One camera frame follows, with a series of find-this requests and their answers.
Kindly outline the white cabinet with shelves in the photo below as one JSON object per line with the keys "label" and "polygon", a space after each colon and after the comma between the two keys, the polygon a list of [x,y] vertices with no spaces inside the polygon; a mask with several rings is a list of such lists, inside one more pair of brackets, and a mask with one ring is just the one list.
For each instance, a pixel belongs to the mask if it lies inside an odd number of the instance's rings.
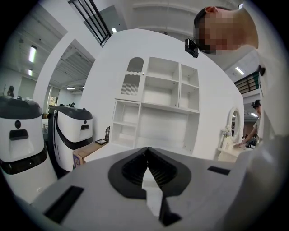
{"label": "white cabinet with shelves", "polygon": [[111,141],[127,148],[193,153],[199,117],[198,70],[157,57],[130,60],[115,98]]}

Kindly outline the brown cardboard box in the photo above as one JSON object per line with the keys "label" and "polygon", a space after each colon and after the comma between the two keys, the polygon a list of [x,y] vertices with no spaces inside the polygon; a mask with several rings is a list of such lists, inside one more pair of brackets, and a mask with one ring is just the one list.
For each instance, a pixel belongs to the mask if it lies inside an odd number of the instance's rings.
{"label": "brown cardboard box", "polygon": [[86,157],[94,153],[95,151],[101,149],[102,147],[106,146],[108,143],[100,145],[96,142],[93,142],[89,145],[83,146],[73,151],[73,169],[83,165],[86,163],[84,160]]}

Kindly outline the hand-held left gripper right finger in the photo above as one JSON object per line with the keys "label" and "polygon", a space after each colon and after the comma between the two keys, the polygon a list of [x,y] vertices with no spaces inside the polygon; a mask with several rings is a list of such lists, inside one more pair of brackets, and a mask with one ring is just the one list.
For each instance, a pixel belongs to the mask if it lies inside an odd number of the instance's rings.
{"label": "hand-held left gripper right finger", "polygon": [[213,161],[148,148],[149,169],[163,192],[160,221],[148,231],[235,231],[233,202],[245,175],[245,154]]}

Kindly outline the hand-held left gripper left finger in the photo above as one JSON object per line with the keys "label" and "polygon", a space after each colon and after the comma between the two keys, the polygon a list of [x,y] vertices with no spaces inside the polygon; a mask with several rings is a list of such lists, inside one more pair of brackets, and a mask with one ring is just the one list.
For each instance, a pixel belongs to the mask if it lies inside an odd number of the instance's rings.
{"label": "hand-held left gripper left finger", "polygon": [[129,199],[110,184],[108,171],[117,161],[131,155],[129,150],[103,157],[74,169],[43,191],[32,203],[45,213],[70,187],[83,192],[61,222],[72,231],[156,231],[163,225],[148,208],[145,199]]}

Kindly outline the white and black robot machine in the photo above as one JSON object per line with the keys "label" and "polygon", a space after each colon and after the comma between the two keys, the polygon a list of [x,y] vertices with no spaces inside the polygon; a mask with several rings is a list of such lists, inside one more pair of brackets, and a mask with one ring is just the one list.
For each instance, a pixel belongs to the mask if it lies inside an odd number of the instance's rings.
{"label": "white and black robot machine", "polygon": [[32,100],[0,96],[0,170],[12,192],[31,204],[57,181]]}
{"label": "white and black robot machine", "polygon": [[48,149],[57,172],[71,172],[73,151],[93,142],[93,116],[85,109],[53,106],[48,113]]}

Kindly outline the black balcony railing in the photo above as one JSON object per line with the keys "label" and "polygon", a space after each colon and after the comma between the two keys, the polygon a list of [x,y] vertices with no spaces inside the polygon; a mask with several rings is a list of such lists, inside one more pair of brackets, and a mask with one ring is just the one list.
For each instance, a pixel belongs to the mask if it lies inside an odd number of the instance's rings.
{"label": "black balcony railing", "polygon": [[93,37],[103,47],[111,33],[93,0],[68,0]]}
{"label": "black balcony railing", "polygon": [[259,73],[253,72],[250,75],[234,82],[241,94],[259,89]]}

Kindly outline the white vanity table with mirror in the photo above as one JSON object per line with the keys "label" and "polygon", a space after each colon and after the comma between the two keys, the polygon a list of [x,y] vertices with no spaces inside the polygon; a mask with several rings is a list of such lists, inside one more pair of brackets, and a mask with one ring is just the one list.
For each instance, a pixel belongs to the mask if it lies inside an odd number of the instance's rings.
{"label": "white vanity table with mirror", "polygon": [[239,109],[232,107],[229,115],[227,125],[232,126],[232,137],[225,138],[222,134],[218,151],[218,161],[235,162],[239,154],[247,151],[252,151],[252,148],[247,148],[246,145],[238,146],[242,138],[242,125]]}

